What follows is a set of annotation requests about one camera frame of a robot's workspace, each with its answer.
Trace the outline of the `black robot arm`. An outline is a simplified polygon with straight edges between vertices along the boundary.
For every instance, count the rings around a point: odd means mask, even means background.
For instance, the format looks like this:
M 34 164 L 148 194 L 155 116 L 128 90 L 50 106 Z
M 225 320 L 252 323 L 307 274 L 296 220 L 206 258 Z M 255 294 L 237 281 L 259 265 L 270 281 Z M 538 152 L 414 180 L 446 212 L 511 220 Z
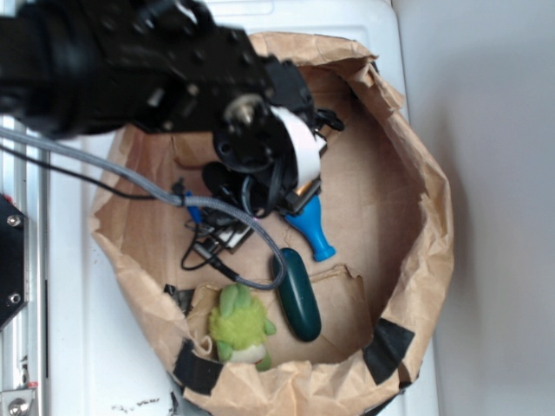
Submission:
M 293 62 L 200 1 L 35 1 L 1 20 L 1 111 L 52 139 L 127 124 L 211 133 L 245 208 L 296 215 L 321 189 L 323 126 Z

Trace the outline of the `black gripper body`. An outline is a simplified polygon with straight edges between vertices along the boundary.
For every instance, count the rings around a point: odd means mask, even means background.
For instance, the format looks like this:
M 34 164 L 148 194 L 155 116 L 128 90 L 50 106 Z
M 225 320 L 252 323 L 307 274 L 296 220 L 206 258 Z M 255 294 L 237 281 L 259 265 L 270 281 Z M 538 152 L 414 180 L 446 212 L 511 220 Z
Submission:
M 298 67 L 271 55 L 225 61 L 206 73 L 218 125 L 213 145 L 233 197 L 254 217 L 297 215 L 320 192 L 322 127 L 344 129 L 317 108 Z

